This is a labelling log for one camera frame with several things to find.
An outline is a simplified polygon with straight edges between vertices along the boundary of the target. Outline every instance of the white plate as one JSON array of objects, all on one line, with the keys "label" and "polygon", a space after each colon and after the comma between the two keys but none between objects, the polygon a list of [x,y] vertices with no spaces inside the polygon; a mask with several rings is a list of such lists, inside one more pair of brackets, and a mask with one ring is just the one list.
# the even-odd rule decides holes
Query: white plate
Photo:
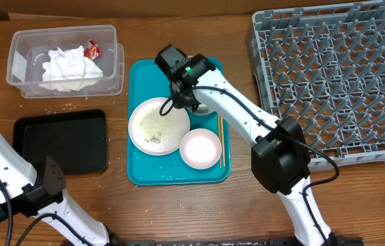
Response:
[{"label": "white plate", "polygon": [[[185,109],[173,108],[166,116],[159,110],[167,98],[152,98],[141,103],[129,119],[128,131],[132,143],[142,152],[164,155],[176,151],[190,130],[190,118]],[[171,102],[164,108],[166,111]]]}]

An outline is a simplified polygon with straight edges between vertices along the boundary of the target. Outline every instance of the black tray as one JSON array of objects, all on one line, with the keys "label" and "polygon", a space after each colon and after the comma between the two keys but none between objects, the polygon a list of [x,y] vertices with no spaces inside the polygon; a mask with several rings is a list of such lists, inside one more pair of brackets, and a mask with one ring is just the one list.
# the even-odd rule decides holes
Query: black tray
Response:
[{"label": "black tray", "polygon": [[104,171],[106,117],[94,109],[22,118],[14,125],[13,149],[36,165],[51,157],[65,174]]}]

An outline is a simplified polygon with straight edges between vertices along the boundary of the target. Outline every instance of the red wrapper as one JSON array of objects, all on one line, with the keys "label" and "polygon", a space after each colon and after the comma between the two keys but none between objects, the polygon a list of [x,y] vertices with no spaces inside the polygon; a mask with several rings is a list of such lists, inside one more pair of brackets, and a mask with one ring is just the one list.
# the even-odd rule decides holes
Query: red wrapper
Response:
[{"label": "red wrapper", "polygon": [[99,56],[102,53],[102,49],[92,40],[88,40],[86,42],[85,51],[83,52],[84,56],[95,59],[97,56]]}]

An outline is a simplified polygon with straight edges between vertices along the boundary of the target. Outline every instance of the wooden table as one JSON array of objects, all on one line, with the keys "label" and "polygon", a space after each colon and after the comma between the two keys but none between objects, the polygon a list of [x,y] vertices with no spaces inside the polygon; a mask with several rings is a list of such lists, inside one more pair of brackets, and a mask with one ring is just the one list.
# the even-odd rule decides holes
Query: wooden table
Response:
[{"label": "wooden table", "polygon": [[[172,43],[188,54],[218,58],[225,76],[259,104],[246,45],[250,16],[196,18],[118,18],[0,22],[0,132],[12,142],[14,122],[47,111],[102,109],[109,135],[108,170],[103,174],[67,176],[68,190],[95,219],[123,239],[157,241],[246,239],[294,235],[293,225],[277,195],[266,191],[251,173],[251,151],[233,129],[233,167],[220,184],[136,187],[126,175],[128,71],[140,59],[154,58]],[[24,99],[6,83],[6,64],[16,31],[48,27],[111,24],[126,53],[124,90],[119,96],[61,99]],[[313,180],[332,175],[316,172]],[[366,245],[385,245],[385,164],[362,164],[341,169],[340,177],[314,189],[318,206],[336,234],[362,236]],[[32,219],[15,216],[14,244]],[[0,245],[7,223],[0,224]],[[44,223],[26,237],[24,245],[59,245],[64,238]]]}]

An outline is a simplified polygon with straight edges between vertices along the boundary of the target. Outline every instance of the teal tray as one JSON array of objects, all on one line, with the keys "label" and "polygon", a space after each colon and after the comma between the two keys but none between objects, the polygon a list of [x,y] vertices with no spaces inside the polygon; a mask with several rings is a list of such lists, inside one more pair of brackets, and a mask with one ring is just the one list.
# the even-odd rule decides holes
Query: teal tray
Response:
[{"label": "teal tray", "polygon": [[[209,58],[223,72],[223,66],[215,58]],[[138,61],[130,69],[129,116],[142,102],[155,97],[170,97],[169,82],[152,59]],[[186,110],[190,117],[191,130],[206,128],[218,135],[218,116],[211,113],[198,116]],[[127,139],[127,175],[136,185],[185,185],[224,181],[231,171],[229,126],[224,121],[226,166],[220,161],[213,167],[198,170],[188,166],[179,150],[164,156],[152,156],[140,151]]]}]

